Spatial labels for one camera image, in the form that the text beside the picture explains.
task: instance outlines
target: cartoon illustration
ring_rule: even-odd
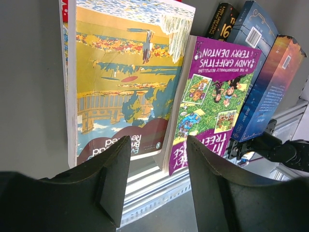
[[[240,89],[241,84],[239,83],[241,78],[245,77],[246,75],[240,75],[236,77],[233,80],[228,81],[229,87],[228,89],[224,92],[225,95],[225,100],[223,101],[223,104],[225,107],[227,107],[230,104],[230,100],[232,97],[237,97],[237,95],[234,93],[235,89]]]
[[[188,136],[189,130],[192,128],[193,124],[199,123],[201,117],[197,113],[191,113],[186,116],[181,123],[178,125],[179,136],[186,138]]]
[[[214,133],[230,131],[236,118],[236,110],[220,112],[217,117]]]
[[[202,104],[210,82],[210,78],[194,74],[183,98],[183,102]]]
[[[197,50],[194,55],[194,60],[198,60],[199,58],[202,58],[202,52],[200,51],[201,45],[203,42],[197,41]]]
[[[212,96],[215,97],[214,98],[215,103],[219,103],[219,101],[221,100],[221,94],[222,92],[224,92],[224,89],[222,88],[223,84],[224,84],[223,81],[216,81],[215,83],[212,84],[212,86],[215,85],[215,89],[212,92]]]

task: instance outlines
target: yellow book cover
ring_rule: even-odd
[[[77,164],[124,135],[158,154],[195,9],[174,0],[77,0]]]

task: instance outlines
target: book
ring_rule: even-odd
[[[223,156],[261,55],[258,49],[196,36],[189,45],[170,121],[171,152],[164,165],[170,175],[187,166],[188,135]]]
[[[70,1],[70,4],[75,5],[75,1]],[[65,90],[65,104],[66,104],[66,123],[67,123],[67,134],[68,134],[68,164],[69,167],[74,167],[75,159],[73,159],[73,154],[76,154],[76,146],[77,146],[77,139],[75,133],[75,123],[76,122],[76,114],[75,112],[75,105],[73,102],[76,102],[76,87],[72,85],[72,79],[69,81],[69,66],[68,66],[68,57],[69,57],[69,1],[68,0],[59,0],[59,6],[61,10],[61,41],[63,43],[63,68],[64,68],[64,90]]]
[[[277,35],[277,28],[267,12],[255,1],[246,1],[226,41],[262,50],[247,96],[258,78]]]
[[[236,122],[233,139],[242,142],[264,132],[305,57],[295,38],[276,38]]]
[[[132,160],[160,152],[194,13],[174,0],[77,0],[76,164],[125,135]]]
[[[233,28],[239,12],[227,2],[219,4],[208,27],[206,38],[226,41]]]

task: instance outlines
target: black book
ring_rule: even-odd
[[[220,3],[206,33],[206,38],[226,41],[239,12],[230,3]]]

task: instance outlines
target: cartoon character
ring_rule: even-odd
[[[208,80],[201,80],[195,85],[192,85],[191,89],[189,90],[190,94],[189,97],[192,100],[197,101],[198,99],[203,99],[206,95],[203,91],[206,89]]]
[[[223,104],[225,107],[227,107],[230,104],[230,100],[232,97],[237,97],[237,95],[234,93],[235,89],[240,89],[241,85],[240,85],[240,80],[241,78],[245,77],[246,75],[240,75],[238,77],[236,77],[233,80],[228,81],[229,87],[228,89],[224,92],[225,95],[225,100],[223,101]]]
[[[202,58],[202,52],[200,51],[201,45],[203,42],[197,41],[197,51],[194,56],[194,60],[198,60],[198,58]]]
[[[190,113],[188,116],[186,116],[178,125],[180,137],[186,138],[192,126],[196,123],[199,123],[200,120],[201,117],[197,113]]]
[[[215,103],[218,103],[221,100],[221,94],[222,91],[224,92],[224,89],[221,88],[222,85],[224,84],[223,81],[216,81],[212,85],[215,85],[215,89],[212,92],[212,96],[215,97],[213,100]]]

